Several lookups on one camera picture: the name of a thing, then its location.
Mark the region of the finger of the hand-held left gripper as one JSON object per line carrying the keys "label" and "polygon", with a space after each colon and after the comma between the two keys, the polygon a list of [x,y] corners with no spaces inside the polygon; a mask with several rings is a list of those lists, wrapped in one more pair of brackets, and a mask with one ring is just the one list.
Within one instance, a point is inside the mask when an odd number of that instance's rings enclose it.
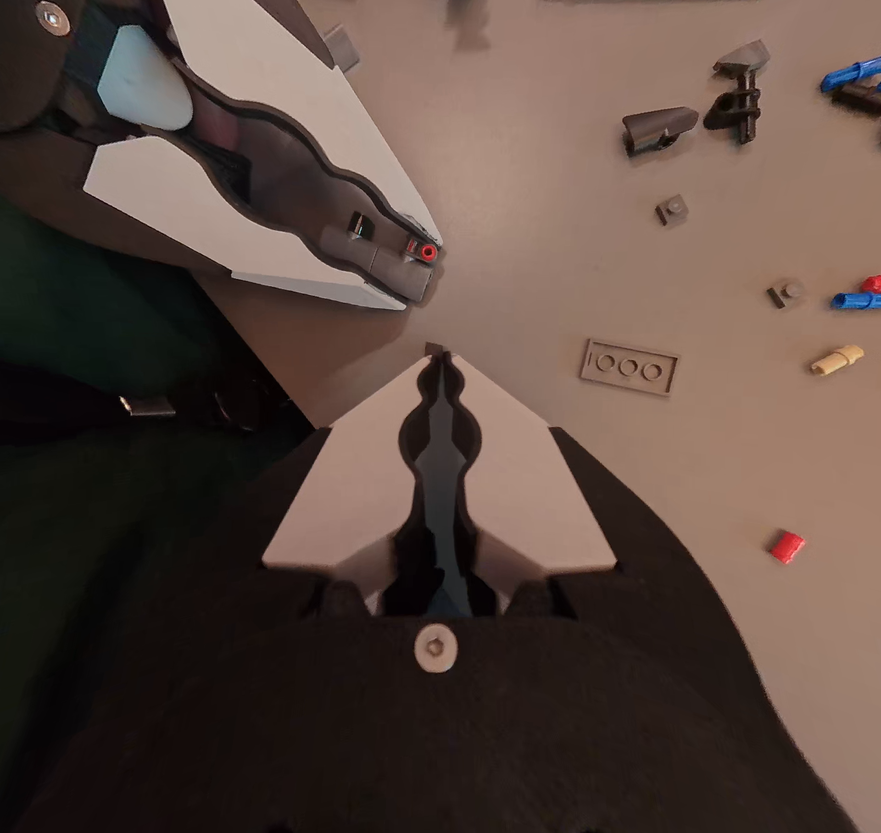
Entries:
{"label": "finger of the hand-held left gripper", "polygon": [[353,212],[442,244],[412,181],[296,0],[96,0],[145,19],[181,76],[238,120],[248,200],[219,167],[209,189],[255,221],[316,244]]}
{"label": "finger of the hand-held left gripper", "polygon": [[226,199],[199,161],[147,135],[99,146],[84,191],[228,269],[235,279],[318,299],[403,311],[358,273],[331,266],[295,233],[267,226]]}

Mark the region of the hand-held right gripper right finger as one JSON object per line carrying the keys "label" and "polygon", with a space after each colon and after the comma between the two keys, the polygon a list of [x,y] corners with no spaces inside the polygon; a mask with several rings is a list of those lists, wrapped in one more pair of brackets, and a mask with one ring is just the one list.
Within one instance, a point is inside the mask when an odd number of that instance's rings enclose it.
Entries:
{"label": "hand-held right gripper right finger", "polygon": [[551,426],[460,355],[444,361],[467,450],[464,519],[475,541],[466,571],[505,610],[525,583],[612,570],[618,560]]}

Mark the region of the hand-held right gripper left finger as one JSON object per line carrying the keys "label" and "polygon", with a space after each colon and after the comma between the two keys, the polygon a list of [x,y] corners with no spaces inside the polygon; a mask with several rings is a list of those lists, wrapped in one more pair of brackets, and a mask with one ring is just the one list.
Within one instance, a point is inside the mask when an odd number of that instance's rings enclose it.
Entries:
{"label": "hand-held right gripper left finger", "polygon": [[416,610],[441,585],[415,459],[441,359],[428,355],[329,428],[262,564],[357,586],[368,607]]}

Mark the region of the small grey lego assembly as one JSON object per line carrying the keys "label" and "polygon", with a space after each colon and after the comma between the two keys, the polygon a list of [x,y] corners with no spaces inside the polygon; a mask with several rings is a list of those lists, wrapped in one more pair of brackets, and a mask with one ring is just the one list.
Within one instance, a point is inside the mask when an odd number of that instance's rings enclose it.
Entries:
{"label": "small grey lego assembly", "polygon": [[325,225],[318,246],[324,256],[414,304],[424,299],[441,259],[441,247],[425,234],[377,224],[362,211],[354,211],[347,225]]}

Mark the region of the grey rectangular lego plate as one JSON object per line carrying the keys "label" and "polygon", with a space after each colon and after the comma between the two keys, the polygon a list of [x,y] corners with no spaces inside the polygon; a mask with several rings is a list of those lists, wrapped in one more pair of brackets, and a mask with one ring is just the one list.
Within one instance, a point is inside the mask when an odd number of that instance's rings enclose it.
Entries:
{"label": "grey rectangular lego plate", "polygon": [[579,378],[607,387],[668,398],[674,386],[679,355],[645,350],[590,338]]}

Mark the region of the tan lego pin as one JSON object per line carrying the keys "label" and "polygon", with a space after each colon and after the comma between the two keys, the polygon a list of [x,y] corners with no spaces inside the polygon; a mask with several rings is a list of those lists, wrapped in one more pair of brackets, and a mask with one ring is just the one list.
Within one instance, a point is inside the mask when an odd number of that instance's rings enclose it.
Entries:
{"label": "tan lego pin", "polygon": [[864,355],[864,350],[857,345],[840,346],[811,364],[809,370],[815,376],[826,377],[853,365]]}

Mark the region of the dark grey curved lego slope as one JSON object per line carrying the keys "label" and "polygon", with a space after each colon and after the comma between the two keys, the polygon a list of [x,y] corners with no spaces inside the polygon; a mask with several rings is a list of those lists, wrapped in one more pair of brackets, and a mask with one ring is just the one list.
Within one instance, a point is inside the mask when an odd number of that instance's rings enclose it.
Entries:
{"label": "dark grey curved lego slope", "polygon": [[622,118],[625,152],[634,157],[664,150],[694,129],[698,119],[699,112],[685,106],[625,115]]}

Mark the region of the black lego connector grey tile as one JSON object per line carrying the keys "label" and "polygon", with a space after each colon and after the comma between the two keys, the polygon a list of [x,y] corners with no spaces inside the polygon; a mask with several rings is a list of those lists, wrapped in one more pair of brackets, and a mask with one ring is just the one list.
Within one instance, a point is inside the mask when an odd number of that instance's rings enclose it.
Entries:
{"label": "black lego connector grey tile", "polygon": [[741,146],[756,138],[757,120],[761,114],[761,90],[757,86],[757,78],[769,60],[770,53],[765,43],[757,39],[739,46],[715,62],[714,73],[731,79],[735,85],[714,101],[704,117],[706,129],[733,129],[736,141]]}

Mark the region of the dark grey lego bar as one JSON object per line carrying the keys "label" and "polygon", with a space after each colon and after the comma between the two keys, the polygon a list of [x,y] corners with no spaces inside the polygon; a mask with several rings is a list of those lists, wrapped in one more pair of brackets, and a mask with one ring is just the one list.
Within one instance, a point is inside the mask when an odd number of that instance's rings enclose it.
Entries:
{"label": "dark grey lego bar", "polygon": [[834,88],[831,101],[870,116],[880,116],[880,82],[871,79],[856,80]]}

